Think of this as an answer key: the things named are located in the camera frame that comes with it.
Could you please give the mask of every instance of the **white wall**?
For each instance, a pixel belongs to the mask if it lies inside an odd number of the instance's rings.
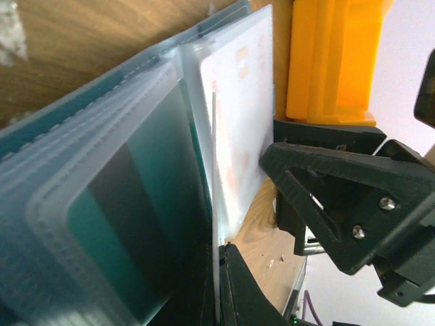
[[[435,142],[435,130],[417,121],[413,110],[434,48],[435,0],[396,0],[381,35],[370,111],[389,138],[423,156]]]
[[[331,326],[333,321],[361,326],[435,325],[435,305],[400,308],[379,297],[380,288],[372,266],[349,276],[339,272],[326,254],[308,257],[304,289],[309,291],[324,326]],[[315,322],[309,312],[306,320]]]
[[[427,59],[435,48],[435,0],[396,0],[381,36],[370,111],[389,138],[421,155],[435,143],[435,130],[413,117]],[[381,299],[373,267],[355,276],[339,272],[327,255],[310,256],[304,287],[325,326],[332,321],[362,326],[433,326],[435,305],[399,308]],[[308,320],[314,322],[310,314]]]

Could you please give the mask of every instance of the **wooden board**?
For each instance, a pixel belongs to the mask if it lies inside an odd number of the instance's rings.
[[[213,2],[222,9],[234,0]],[[257,10],[268,3],[274,5],[275,96],[277,117],[283,119],[292,2],[252,0],[251,4]],[[13,67],[0,66],[0,128],[195,25],[207,17],[209,1],[18,0],[18,6],[29,60],[15,58]],[[293,238],[275,227],[274,196],[274,187],[267,181],[234,243],[267,298],[282,311],[302,259],[292,255]]]
[[[275,195],[275,185],[267,179],[231,242],[239,248],[265,296],[283,312],[304,258],[293,255],[294,237],[276,226]]]

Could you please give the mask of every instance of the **yellow plastic part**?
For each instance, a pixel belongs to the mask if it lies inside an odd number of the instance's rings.
[[[368,112],[383,19],[394,0],[296,0],[286,115],[374,126]]]

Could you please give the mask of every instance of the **white card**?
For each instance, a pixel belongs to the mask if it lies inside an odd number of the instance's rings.
[[[271,7],[262,16],[201,63],[210,126],[216,93],[216,158],[226,208],[219,216],[221,244],[237,235],[265,179],[259,159],[273,142]]]

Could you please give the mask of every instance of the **metal screw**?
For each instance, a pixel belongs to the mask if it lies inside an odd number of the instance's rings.
[[[355,238],[355,239],[363,239],[363,237],[365,237],[366,236],[366,233],[364,232],[364,230],[362,229],[362,226],[360,226],[360,225],[355,225],[354,227],[353,227],[353,230],[352,230],[352,235],[353,235],[353,237]]]
[[[384,196],[379,201],[379,207],[385,211],[392,211],[396,207],[396,202],[389,196]]]

